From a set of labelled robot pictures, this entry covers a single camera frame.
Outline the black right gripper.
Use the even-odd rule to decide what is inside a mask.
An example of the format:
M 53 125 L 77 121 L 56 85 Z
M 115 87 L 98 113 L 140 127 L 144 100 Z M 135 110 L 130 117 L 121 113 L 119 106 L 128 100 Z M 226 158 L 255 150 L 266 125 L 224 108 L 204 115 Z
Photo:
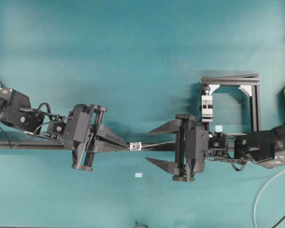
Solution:
M 198 164 L 196 152 L 197 123 L 191 114 L 177 114 L 176 119 L 154 128 L 148 135 L 176 133 L 174 162 L 145 157 L 147 161 L 173 174 L 174 181 L 192 182 Z

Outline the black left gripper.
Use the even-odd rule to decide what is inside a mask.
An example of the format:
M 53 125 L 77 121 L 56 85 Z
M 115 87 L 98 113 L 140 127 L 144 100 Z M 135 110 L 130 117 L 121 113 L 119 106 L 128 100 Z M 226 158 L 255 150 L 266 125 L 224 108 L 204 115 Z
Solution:
M 92 171 L 96 152 L 117 152 L 128 150 L 128 144 L 119 138 L 110 128 L 102 123 L 107 108 L 92 104 L 80 110 L 88 115 L 87 133 L 84 141 L 74 146 L 72 150 L 72 168 L 82 171 Z

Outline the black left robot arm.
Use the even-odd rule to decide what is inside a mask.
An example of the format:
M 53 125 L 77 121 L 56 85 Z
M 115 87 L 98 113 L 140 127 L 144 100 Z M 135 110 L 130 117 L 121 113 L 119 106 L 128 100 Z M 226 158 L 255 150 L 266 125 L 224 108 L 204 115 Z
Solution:
M 32 108 L 29 98 L 13 89 L 0 88 L 0 122 L 39 137 L 48 126 L 44 139 L 63 145 L 72 152 L 72 168 L 92 171 L 95 154 L 128 149 L 120 137 L 103 124 L 107 108 L 96 104 L 77 104 L 68 116 L 53 114 L 48 103 Z

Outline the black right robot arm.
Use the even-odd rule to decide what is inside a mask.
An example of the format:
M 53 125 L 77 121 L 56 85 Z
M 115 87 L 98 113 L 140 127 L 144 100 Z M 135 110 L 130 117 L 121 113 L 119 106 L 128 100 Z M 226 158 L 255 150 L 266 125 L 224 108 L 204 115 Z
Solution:
M 248 162 L 268 169 L 285 166 L 285 123 L 271 130 L 228 135 L 209 132 L 191 114 L 178 114 L 149 132 L 167 133 L 176 135 L 175 160 L 146 160 L 172 174 L 173 181 L 194 181 L 196 174 L 204 172 L 206 160 L 230 163 L 236 171 L 242 171 Z

